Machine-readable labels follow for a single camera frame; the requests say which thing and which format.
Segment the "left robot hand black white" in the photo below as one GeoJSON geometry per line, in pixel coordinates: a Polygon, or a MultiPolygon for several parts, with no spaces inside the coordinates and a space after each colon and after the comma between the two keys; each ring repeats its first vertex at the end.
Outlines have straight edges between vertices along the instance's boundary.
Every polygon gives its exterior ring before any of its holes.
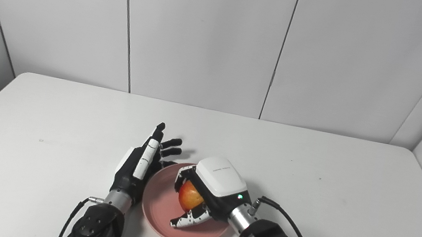
{"type": "Polygon", "coordinates": [[[166,124],[158,124],[149,138],[139,147],[133,147],[118,166],[110,195],[126,194],[132,205],[143,198],[144,188],[151,177],[159,170],[175,164],[165,160],[170,156],[182,154],[182,139],[173,138],[163,141],[166,124]]]}

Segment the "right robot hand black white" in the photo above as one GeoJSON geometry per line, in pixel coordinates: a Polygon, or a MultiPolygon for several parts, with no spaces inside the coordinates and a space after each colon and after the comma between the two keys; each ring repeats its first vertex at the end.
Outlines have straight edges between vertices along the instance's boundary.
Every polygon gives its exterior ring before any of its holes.
{"type": "Polygon", "coordinates": [[[171,219],[172,228],[192,227],[214,219],[230,224],[240,235],[255,222],[248,213],[251,196],[247,184],[228,159],[213,156],[196,165],[183,166],[176,175],[175,191],[178,192],[187,182],[204,201],[189,208],[182,216],[171,219]]]}

